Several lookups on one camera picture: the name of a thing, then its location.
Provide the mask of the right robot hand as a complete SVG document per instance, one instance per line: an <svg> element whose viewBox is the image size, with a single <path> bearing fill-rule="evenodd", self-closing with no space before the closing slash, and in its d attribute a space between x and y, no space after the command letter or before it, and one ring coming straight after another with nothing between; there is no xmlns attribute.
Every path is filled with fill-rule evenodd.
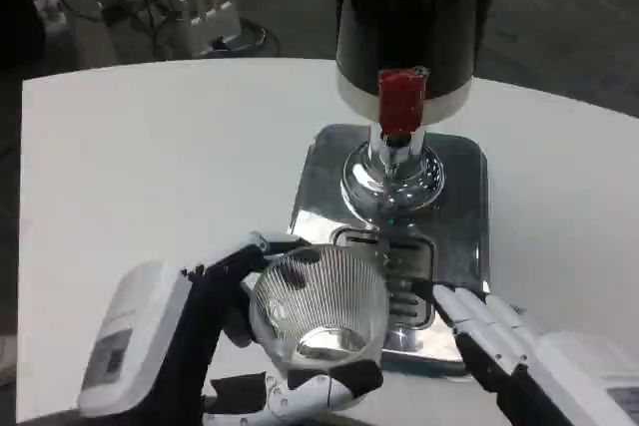
<svg viewBox="0 0 639 426"><path fill-rule="evenodd" d="M467 372L513 425L635 425L638 362L601 336L537 332L495 294L437 283Z"/></svg>

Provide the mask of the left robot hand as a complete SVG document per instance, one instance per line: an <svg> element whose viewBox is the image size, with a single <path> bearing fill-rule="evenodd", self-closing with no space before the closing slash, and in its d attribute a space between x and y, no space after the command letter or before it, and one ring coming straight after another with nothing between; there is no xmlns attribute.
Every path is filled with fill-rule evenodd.
<svg viewBox="0 0 639 426"><path fill-rule="evenodd" d="M120 280L78 397L99 425L295 425L379 389L388 293L363 254L253 232Z"/></svg>

